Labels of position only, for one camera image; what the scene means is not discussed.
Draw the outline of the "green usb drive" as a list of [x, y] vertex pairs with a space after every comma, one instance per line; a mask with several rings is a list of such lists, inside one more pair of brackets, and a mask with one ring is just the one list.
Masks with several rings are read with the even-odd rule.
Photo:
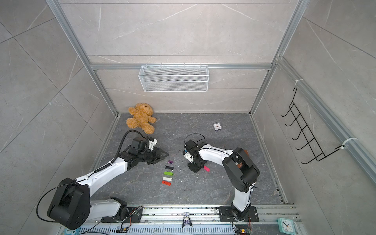
[[164, 175], [173, 176], [174, 173], [173, 173], [173, 172], [169, 172], [169, 171], [165, 171], [165, 172], [164, 172]]

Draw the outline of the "white usb drive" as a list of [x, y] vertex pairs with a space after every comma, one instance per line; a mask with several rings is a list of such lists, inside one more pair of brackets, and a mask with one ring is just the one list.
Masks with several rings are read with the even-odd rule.
[[172, 181], [172, 178], [164, 177], [163, 180], [164, 180], [164, 181], [169, 181], [169, 182], [171, 182], [171, 181]]

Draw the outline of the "red usb drive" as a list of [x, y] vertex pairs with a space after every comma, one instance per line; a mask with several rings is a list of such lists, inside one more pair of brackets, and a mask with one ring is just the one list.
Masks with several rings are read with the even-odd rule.
[[171, 182], [165, 181], [165, 180], [162, 181], [162, 184], [167, 185], [167, 186], [171, 186]]

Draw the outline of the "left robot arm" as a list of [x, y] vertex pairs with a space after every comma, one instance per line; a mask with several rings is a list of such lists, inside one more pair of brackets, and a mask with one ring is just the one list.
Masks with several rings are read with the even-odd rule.
[[130, 146], [104, 166], [76, 179], [62, 180], [47, 210], [48, 217], [70, 230], [79, 228], [86, 221], [103, 218], [125, 221], [129, 214], [125, 201], [115, 197], [91, 200], [91, 197], [138, 163], [156, 164], [167, 157], [168, 153], [156, 144], [154, 138], [135, 138]]

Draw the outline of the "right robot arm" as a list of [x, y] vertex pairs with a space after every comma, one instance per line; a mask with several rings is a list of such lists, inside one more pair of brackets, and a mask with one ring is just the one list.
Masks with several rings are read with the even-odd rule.
[[245, 150], [225, 150], [207, 143], [197, 144], [189, 140], [184, 145], [183, 156], [189, 161], [189, 169], [197, 173], [209, 162], [223, 166], [230, 182], [235, 187], [232, 213], [243, 220], [251, 208], [251, 193], [260, 171]]

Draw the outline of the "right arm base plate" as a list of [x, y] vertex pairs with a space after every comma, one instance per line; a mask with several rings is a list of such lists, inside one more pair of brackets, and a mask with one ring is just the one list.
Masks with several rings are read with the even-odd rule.
[[239, 211], [234, 206], [218, 207], [218, 214], [221, 222], [250, 221], [259, 222], [259, 216], [256, 207], [248, 206], [244, 211]]

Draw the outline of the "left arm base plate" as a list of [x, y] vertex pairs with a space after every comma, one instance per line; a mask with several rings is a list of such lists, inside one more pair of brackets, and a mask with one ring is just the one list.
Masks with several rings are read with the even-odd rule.
[[115, 216], [107, 216], [101, 219], [102, 223], [123, 223], [123, 222], [141, 222], [143, 206], [121, 207]]

